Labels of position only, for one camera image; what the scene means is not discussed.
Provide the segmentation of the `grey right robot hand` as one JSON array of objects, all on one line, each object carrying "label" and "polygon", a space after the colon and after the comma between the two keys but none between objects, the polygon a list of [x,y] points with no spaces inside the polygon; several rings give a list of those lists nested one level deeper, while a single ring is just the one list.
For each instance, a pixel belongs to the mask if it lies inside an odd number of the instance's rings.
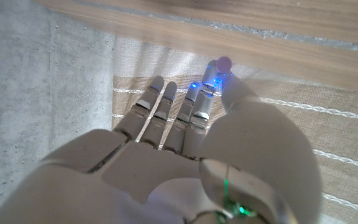
[{"label": "grey right robot hand", "polygon": [[112,130],[44,157],[0,223],[317,223],[321,177],[308,138],[212,60],[171,126],[177,85],[155,77]]}]

